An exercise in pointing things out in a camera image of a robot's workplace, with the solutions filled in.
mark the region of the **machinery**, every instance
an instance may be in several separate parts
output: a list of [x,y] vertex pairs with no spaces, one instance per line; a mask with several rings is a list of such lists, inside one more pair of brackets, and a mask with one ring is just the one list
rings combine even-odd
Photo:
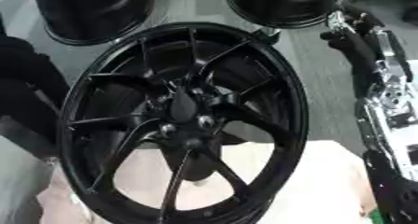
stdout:
[[368,148],[364,160],[369,181],[384,222],[417,223],[418,99],[405,52],[380,21],[352,7],[331,13],[327,26],[335,35],[328,38],[330,46],[358,58],[349,58],[356,70],[356,116]]

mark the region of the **white cloth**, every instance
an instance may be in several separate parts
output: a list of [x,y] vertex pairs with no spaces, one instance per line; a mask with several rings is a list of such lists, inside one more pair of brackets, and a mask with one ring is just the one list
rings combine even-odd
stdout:
[[[222,159],[246,182],[252,180],[272,153],[272,144],[245,143],[223,147]],[[117,172],[118,189],[137,202],[159,207],[171,172],[157,149],[137,150]],[[215,174],[193,184],[183,182],[177,208],[217,203],[232,194],[228,182]],[[57,168],[50,187],[39,195],[42,224],[105,224],[73,201],[73,192]],[[360,224],[375,208],[363,161],[333,141],[308,142],[302,159],[259,224]]]

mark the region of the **gray floor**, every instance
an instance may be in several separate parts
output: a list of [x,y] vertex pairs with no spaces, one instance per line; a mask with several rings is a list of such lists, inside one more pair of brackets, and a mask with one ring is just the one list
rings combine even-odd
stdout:
[[[417,28],[399,19],[398,0],[369,0],[359,3],[386,22],[400,38],[411,59],[418,59]],[[73,48],[52,41],[43,30],[43,22],[34,0],[0,0],[8,32],[27,39],[39,52],[48,54],[70,83],[110,45]],[[157,0],[152,16],[141,29],[173,21],[213,21],[248,31],[256,26],[240,19],[225,0]],[[311,140],[331,139],[361,154],[359,133],[353,116],[354,96],[350,65],[339,52],[329,49],[319,34],[323,25],[297,31],[284,31],[275,47],[293,64],[305,86],[311,110]],[[7,155],[7,148],[1,153]]]

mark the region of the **wheel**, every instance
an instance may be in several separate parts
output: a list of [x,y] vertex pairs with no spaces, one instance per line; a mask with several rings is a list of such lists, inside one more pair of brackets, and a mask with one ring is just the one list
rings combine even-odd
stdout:
[[[222,146],[246,141],[224,130],[233,121],[259,128],[274,143],[251,183],[221,158]],[[116,140],[114,131],[123,137]],[[228,26],[174,23],[122,40],[84,72],[63,108],[60,156],[80,199],[113,223],[256,223],[295,169],[307,131],[302,85],[275,49]],[[113,183],[144,142],[161,150],[173,172],[160,208],[134,202]],[[233,194],[177,210],[182,181],[214,172]]]

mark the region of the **rim lip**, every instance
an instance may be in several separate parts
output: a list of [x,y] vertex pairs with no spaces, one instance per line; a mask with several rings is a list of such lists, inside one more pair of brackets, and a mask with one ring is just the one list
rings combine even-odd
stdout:
[[301,28],[307,28],[311,26],[315,26],[327,18],[327,12],[320,16],[312,16],[310,19],[306,19],[303,21],[288,21],[288,22],[275,22],[275,21],[262,21],[257,18],[257,16],[248,13],[242,9],[234,2],[234,0],[227,0],[228,4],[230,5],[230,8],[241,18],[243,18],[246,21],[250,21],[252,23],[272,27],[272,28],[281,28],[281,29],[301,29]]
[[149,15],[153,11],[154,5],[155,5],[155,0],[149,0],[146,3],[145,11],[140,16],[138,16],[137,19],[132,21],[125,28],[115,32],[113,35],[108,36],[108,37],[96,37],[96,38],[89,39],[89,40],[77,40],[77,39],[65,38],[61,35],[56,34],[48,26],[47,22],[45,23],[44,27],[45,27],[46,33],[49,35],[50,38],[65,45],[75,46],[75,47],[100,45],[100,44],[103,44],[103,43],[106,43],[115,39],[122,38],[123,36],[138,29],[148,19]]
[[[74,169],[71,167],[69,163],[71,163],[72,158],[69,157],[69,153],[66,151],[68,146],[73,145],[72,142],[68,143],[68,137],[71,136],[68,132],[68,127],[66,125],[66,120],[69,120],[69,116],[72,116],[74,112],[77,110],[74,109],[74,107],[77,105],[77,101],[82,95],[80,94],[82,89],[86,87],[86,76],[88,76],[92,71],[100,70],[101,68],[106,67],[107,63],[111,61],[113,58],[117,57],[121,52],[123,52],[126,49],[129,49],[131,46],[133,46],[133,43],[137,41],[140,37],[145,37],[147,35],[152,35],[160,30],[165,29],[173,29],[175,28],[181,28],[181,27],[197,27],[199,26],[203,28],[214,28],[218,30],[219,32],[229,32],[232,34],[235,34],[236,36],[244,36],[251,38],[252,44],[256,44],[254,49],[259,50],[269,58],[269,60],[274,61],[273,65],[278,68],[278,71],[281,71],[283,74],[286,74],[289,79],[291,79],[291,83],[293,85],[296,85],[292,88],[292,96],[295,96],[294,99],[298,100],[299,103],[299,110],[301,111],[299,113],[299,116],[296,117],[296,120],[294,122],[296,123],[295,126],[300,126],[300,133],[298,135],[298,141],[295,142],[295,145],[292,146],[291,149],[287,151],[287,155],[284,157],[284,160],[282,163],[284,164],[284,167],[282,169],[282,173],[275,177],[275,179],[272,181],[274,183],[274,187],[272,185],[268,186],[268,189],[262,190],[263,195],[267,195],[269,192],[272,192],[272,189],[274,189],[274,192],[278,192],[285,182],[288,180],[288,178],[293,173],[294,169],[296,168],[296,165],[299,163],[299,159],[301,157],[302,151],[304,149],[304,145],[307,140],[307,134],[308,134],[308,116],[309,116],[309,110],[307,105],[307,99],[306,95],[303,89],[303,86],[296,75],[293,68],[290,66],[288,61],[283,57],[276,49],[273,47],[261,42],[253,35],[249,34],[248,32],[239,30],[237,28],[229,27],[227,25],[221,25],[217,23],[211,23],[211,22],[179,22],[179,23],[170,23],[161,25],[158,27],[154,27],[151,29],[147,29],[141,33],[132,35],[124,40],[122,40],[120,43],[118,43],[116,46],[110,48],[108,51],[106,51],[102,56],[100,56],[88,69],[85,70],[85,72],[78,78],[75,85],[72,87],[72,89],[68,92],[68,95],[65,99],[65,106],[63,107],[62,114],[59,119],[58,123],[58,140],[59,140],[59,154],[62,159],[62,167],[64,170],[64,173],[70,183],[70,186],[72,187],[73,191],[80,197],[80,199],[89,204],[89,208],[94,210],[96,213],[101,215],[102,217],[105,217],[106,219],[114,222],[114,223],[120,223],[120,224],[126,224],[130,223],[127,222],[127,217],[120,218],[116,217],[115,215],[111,215],[107,213],[104,209],[107,204],[100,204],[97,202],[97,196],[88,194],[86,190],[82,189],[79,185],[81,181],[79,180],[79,176],[75,175]],[[236,208],[230,210],[228,213],[223,214],[222,216],[218,217],[206,217],[205,223],[234,223],[236,220],[236,217],[238,217],[242,212],[248,211],[248,210],[257,210],[259,208],[260,203],[249,203],[244,202],[240,203],[236,206]],[[147,223],[143,222],[143,220],[135,220],[137,223]]]

